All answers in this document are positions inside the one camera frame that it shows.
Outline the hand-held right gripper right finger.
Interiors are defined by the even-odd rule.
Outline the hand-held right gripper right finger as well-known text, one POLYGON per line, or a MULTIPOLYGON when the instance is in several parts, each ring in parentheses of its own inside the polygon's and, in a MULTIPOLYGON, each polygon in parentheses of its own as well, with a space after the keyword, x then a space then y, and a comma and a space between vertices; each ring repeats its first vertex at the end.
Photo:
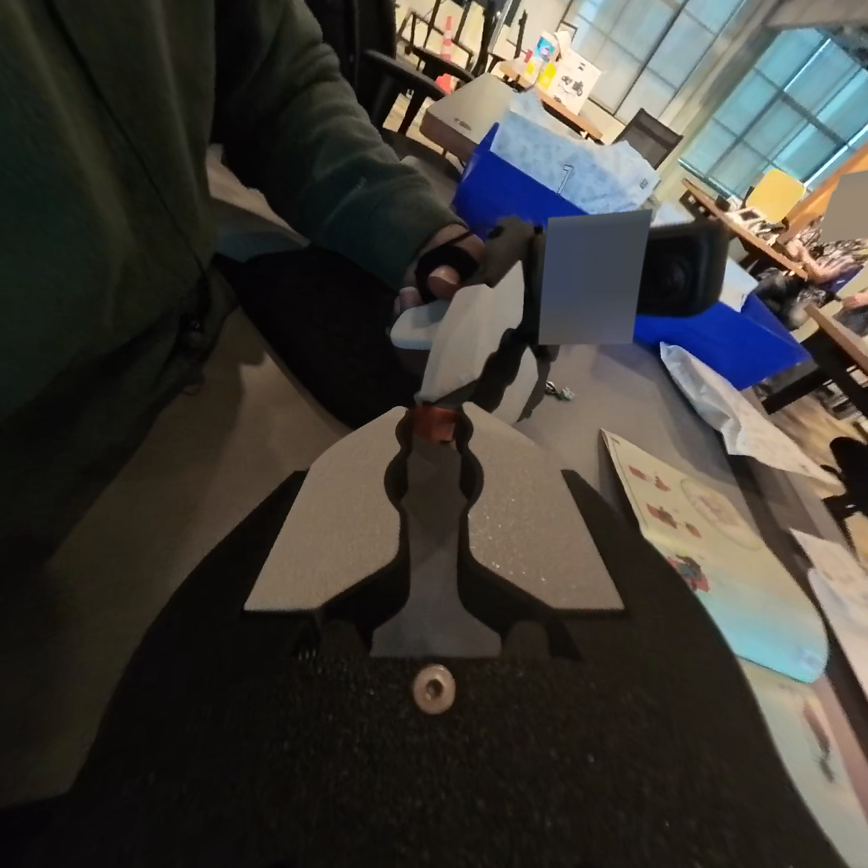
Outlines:
POLYGON ((471 566, 554 613, 623 613, 559 463, 480 407, 463 407, 462 423, 458 450, 471 566))

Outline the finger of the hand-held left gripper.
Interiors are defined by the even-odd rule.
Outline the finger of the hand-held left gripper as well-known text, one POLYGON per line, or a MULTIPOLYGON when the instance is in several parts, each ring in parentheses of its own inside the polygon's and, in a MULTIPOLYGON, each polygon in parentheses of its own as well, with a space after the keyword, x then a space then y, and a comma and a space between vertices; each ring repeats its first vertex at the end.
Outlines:
POLYGON ((473 403, 505 415, 505 351, 511 342, 528 344, 518 333, 523 317, 522 278, 459 290, 433 334, 417 405, 473 403))
POLYGON ((511 342, 505 351, 505 422, 528 418, 545 394, 555 347, 511 342))

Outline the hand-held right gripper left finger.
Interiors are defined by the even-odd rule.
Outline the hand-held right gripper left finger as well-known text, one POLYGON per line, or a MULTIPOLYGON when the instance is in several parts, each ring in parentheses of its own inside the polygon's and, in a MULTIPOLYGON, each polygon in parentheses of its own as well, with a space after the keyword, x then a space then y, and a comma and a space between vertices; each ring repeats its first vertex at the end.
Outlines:
POLYGON ((245 612, 324 613, 398 562, 406 542, 409 423, 407 408, 395 407, 316 459, 245 612))

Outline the orange toy brick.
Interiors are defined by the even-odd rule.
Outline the orange toy brick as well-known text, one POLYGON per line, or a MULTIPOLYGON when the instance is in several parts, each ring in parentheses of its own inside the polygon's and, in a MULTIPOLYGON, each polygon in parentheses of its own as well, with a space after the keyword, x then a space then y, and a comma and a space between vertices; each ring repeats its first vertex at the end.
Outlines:
POLYGON ((454 443, 459 414, 443 407, 418 406, 411 413, 411 428, 416 438, 435 445, 454 443))

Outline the white instruction booklet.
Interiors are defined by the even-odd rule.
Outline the white instruction booklet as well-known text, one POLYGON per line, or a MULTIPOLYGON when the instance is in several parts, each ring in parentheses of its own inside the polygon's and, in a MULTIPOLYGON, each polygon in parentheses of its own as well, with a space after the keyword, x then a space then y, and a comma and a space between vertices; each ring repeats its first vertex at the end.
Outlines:
POLYGON ((866 866, 866 819, 812 687, 829 659, 819 612, 724 495, 620 435, 601 435, 642 535, 739 658, 807 808, 847 866, 866 866))

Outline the person's left forearm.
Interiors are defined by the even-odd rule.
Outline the person's left forearm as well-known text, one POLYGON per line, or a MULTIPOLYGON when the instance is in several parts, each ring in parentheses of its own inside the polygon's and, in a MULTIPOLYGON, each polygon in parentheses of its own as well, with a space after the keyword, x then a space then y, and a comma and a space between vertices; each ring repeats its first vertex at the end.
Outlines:
POLYGON ((215 2, 213 137, 241 183, 307 240, 392 289, 464 231, 383 141, 304 2, 215 2))

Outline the person's left hand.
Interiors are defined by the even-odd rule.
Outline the person's left hand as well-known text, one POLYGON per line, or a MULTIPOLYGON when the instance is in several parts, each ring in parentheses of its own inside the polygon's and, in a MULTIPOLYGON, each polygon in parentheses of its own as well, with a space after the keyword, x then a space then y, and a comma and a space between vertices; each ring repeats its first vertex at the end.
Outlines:
POLYGON ((433 235, 406 268, 394 303, 398 315, 431 300, 449 301, 481 265, 483 241, 460 224, 433 235))

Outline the grey cabinet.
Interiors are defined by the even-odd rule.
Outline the grey cabinet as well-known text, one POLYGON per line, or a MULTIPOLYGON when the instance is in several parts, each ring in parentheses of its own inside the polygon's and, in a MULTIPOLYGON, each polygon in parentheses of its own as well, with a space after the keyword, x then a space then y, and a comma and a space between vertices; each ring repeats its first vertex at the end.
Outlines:
POLYGON ((482 75, 431 103, 419 131, 429 142, 465 164, 490 129, 509 111, 517 92, 494 75, 482 75))

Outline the wooden table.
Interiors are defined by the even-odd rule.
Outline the wooden table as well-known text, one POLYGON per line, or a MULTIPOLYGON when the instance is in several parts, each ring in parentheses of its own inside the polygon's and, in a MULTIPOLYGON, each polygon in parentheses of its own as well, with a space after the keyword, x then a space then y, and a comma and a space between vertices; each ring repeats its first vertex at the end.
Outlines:
POLYGON ((544 93, 524 76, 523 69, 524 66, 519 60, 497 61, 492 67, 492 71, 500 75, 509 85, 520 91, 531 90, 535 92, 548 114, 556 117, 559 122, 566 125, 574 133, 598 145, 604 143, 602 132, 591 120, 576 114, 551 95, 544 93))

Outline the grey office chair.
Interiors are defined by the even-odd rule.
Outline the grey office chair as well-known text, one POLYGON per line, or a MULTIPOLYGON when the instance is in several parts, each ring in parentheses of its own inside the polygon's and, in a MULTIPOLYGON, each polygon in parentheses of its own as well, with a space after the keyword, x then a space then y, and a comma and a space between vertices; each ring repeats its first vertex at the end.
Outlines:
POLYGON ((644 108, 639 108, 613 143, 628 144, 652 168, 659 169, 683 139, 683 135, 674 132, 644 108))

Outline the white paper bag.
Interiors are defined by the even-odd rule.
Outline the white paper bag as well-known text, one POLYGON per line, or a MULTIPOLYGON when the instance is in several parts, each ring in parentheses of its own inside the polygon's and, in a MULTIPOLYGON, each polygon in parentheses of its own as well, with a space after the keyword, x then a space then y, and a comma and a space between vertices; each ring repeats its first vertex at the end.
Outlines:
POLYGON ((777 428, 722 375, 676 344, 661 343, 660 360, 691 407, 722 438, 728 455, 832 485, 837 478, 777 428))

